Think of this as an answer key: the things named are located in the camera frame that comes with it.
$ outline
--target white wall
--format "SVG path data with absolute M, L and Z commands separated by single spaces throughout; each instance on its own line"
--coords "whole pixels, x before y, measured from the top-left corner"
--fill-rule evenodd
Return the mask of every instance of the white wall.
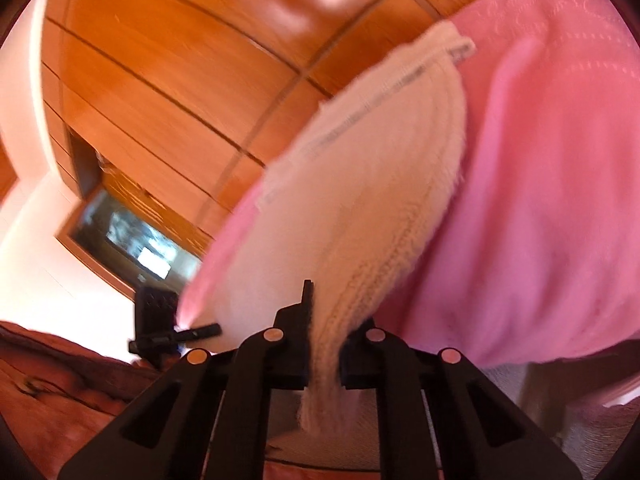
M 46 0 L 32 0 L 0 48 L 0 132 L 18 183 L 0 207 L 0 319 L 130 360 L 132 303 L 55 234 L 78 199 L 62 183 L 40 87 Z

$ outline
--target pink blanket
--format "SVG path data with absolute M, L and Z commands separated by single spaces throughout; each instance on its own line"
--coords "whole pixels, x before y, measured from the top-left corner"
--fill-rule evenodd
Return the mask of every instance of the pink blanket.
M 608 0 L 478 0 L 463 184 L 377 323 L 482 367 L 590 354 L 640 330 L 640 50 Z M 254 187 L 184 291 L 187 326 L 258 214 Z

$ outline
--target towel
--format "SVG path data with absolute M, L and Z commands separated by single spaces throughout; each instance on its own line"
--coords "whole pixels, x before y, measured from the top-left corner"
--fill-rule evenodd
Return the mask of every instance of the towel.
M 222 326 L 210 350 L 233 348 L 271 326 L 312 279 L 301 412 L 311 433 L 348 423 L 339 349 L 413 269 L 455 190 L 466 117 L 455 62 L 473 50 L 451 22 L 439 22 L 325 105 L 268 168 L 260 213 L 193 322 Z

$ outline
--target pink fabric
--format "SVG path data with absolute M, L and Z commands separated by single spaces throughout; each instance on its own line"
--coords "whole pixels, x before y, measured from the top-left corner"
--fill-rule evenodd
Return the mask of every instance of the pink fabric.
M 608 0 L 479 0 L 453 22 L 478 47 L 459 65 L 463 184 L 377 322 L 411 346 L 454 346 L 483 367 L 628 338 L 640 330 L 637 44 Z M 223 276 L 258 193 L 213 245 L 181 321 Z

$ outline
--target triangular cutout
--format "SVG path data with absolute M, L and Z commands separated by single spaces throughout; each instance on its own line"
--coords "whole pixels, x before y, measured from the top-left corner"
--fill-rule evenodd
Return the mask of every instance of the triangular cutout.
M 180 394 L 180 383 L 172 383 L 158 395 L 149 407 L 122 430 L 122 436 L 140 446 L 153 449 L 158 445 L 175 400 Z
M 500 447 L 524 436 L 524 429 L 476 381 L 467 386 L 489 446 Z

